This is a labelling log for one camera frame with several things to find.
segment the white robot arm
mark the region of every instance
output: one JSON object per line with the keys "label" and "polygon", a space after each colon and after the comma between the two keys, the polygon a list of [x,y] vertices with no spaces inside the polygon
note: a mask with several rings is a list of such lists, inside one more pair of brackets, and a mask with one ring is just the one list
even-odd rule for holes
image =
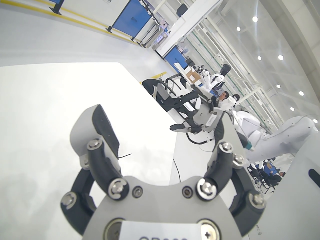
{"label": "white robot arm", "polygon": [[307,139],[318,132],[308,117],[296,116],[287,120],[273,135],[265,136],[248,151],[250,162],[271,159],[286,153],[297,153]]}

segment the cable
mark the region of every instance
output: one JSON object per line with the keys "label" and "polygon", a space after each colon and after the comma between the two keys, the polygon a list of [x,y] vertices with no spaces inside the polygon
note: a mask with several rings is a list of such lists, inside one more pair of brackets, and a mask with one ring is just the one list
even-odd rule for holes
{"label": "cable", "polygon": [[179,182],[181,182],[179,169],[178,169],[178,167],[177,167],[177,164],[176,164],[176,162],[175,162],[175,159],[174,159],[174,158],[173,158],[173,162],[174,162],[174,164],[176,165],[176,168],[177,168],[177,171],[178,171],[178,175],[179,175]]}
{"label": "cable", "polygon": [[126,157],[126,156],[130,156],[130,155],[132,155],[132,153],[130,153],[130,154],[128,154],[128,155],[124,155],[124,156],[118,156],[118,158],[121,159],[121,158],[124,158],[124,157]]}
{"label": "cable", "polygon": [[185,134],[186,134],[186,137],[189,139],[189,141],[190,141],[191,143],[196,144],[196,145],[203,145],[203,144],[208,143],[208,142],[210,142],[210,141],[213,140],[213,139],[209,139],[209,141],[206,140],[206,141],[203,141],[203,142],[198,143],[198,142],[196,142],[196,141],[191,140],[190,137],[189,137],[189,135],[188,135],[188,133],[185,133]]}
{"label": "cable", "polygon": [[[199,147],[200,149],[201,149],[201,147]],[[204,152],[212,152],[212,151],[207,151],[207,150],[203,150],[203,149],[201,149],[202,151],[204,151]]]}

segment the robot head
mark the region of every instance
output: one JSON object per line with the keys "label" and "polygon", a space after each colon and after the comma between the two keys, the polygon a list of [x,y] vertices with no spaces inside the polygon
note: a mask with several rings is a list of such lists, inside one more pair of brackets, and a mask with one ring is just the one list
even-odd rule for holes
{"label": "robot head", "polygon": [[231,66],[229,64],[223,64],[220,73],[221,75],[225,76],[231,70]]}

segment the desk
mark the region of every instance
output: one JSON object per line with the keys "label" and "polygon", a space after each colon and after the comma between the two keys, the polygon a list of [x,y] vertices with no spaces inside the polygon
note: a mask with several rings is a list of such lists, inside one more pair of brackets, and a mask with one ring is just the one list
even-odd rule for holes
{"label": "desk", "polygon": [[[119,159],[122,174],[169,185],[175,121],[120,63],[0,67],[0,88],[0,239],[81,239],[60,200],[80,171],[71,128],[95,104],[118,137],[119,156],[132,153]],[[98,205],[105,194],[94,185],[91,195]]]}

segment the humanoid robot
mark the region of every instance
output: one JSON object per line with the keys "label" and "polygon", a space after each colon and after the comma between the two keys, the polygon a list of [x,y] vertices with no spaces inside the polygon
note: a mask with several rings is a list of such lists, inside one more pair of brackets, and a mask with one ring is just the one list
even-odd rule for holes
{"label": "humanoid robot", "polygon": [[223,82],[224,77],[230,70],[231,66],[229,64],[223,64],[220,74],[210,75],[206,69],[203,69],[201,72],[199,71],[200,80],[203,84],[201,87],[210,92],[214,87],[218,87],[219,84]]}

